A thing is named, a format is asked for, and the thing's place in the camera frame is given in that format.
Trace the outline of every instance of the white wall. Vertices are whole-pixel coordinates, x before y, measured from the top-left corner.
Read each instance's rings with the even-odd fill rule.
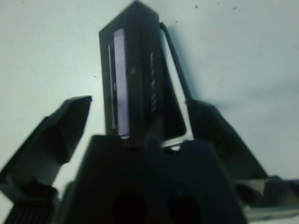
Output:
[[[90,136],[104,133],[98,31],[129,2],[0,0],[0,168],[44,116],[90,94],[85,134],[55,186],[74,178]],[[269,174],[298,178],[299,1],[145,2],[170,28],[194,97],[219,108]],[[0,195],[0,221],[10,206]]]

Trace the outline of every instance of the dark plastic piece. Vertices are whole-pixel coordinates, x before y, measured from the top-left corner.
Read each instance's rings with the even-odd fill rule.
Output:
[[[159,28],[158,14],[134,2],[99,32],[106,133],[122,136],[128,147],[163,138]]]
[[[171,84],[164,56],[162,57],[162,72],[164,76],[164,139],[168,140],[184,135],[186,126]]]
[[[53,205],[15,205],[5,224],[49,224],[53,213]]]
[[[15,204],[7,223],[13,223],[16,214],[27,220],[31,212],[37,219],[45,219],[47,210],[51,213],[57,197],[53,181],[83,134],[91,100],[90,96],[66,100],[39,124],[3,168],[0,189]],[[45,211],[37,217],[41,208]]]
[[[214,106],[189,99],[187,107],[194,137],[215,145],[217,155],[232,179],[268,178],[239,135]]]
[[[249,221],[288,218],[299,214],[298,180],[246,180],[236,183],[236,191]]]
[[[170,154],[153,141],[135,152],[118,136],[93,136],[65,201],[60,224],[246,223],[214,149],[202,141]]]

